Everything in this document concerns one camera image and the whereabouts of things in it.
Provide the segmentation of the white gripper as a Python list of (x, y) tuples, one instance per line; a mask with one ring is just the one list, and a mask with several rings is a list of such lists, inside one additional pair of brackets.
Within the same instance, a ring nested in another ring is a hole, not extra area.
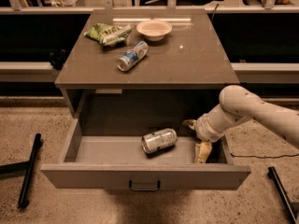
[(195, 163), (206, 163), (212, 144), (224, 136), (223, 115), (205, 113), (198, 120), (185, 119), (182, 124), (196, 131), (197, 137), (204, 141), (195, 144)]

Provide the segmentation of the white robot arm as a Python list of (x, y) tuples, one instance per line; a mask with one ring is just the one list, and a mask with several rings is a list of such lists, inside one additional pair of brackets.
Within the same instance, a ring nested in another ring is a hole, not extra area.
[(299, 113), (295, 110), (267, 103), (258, 95), (237, 85), (221, 90), (219, 103), (198, 119), (186, 119), (184, 126), (195, 131), (195, 163), (206, 163), (212, 144), (227, 130), (253, 119), (265, 128), (299, 148)]

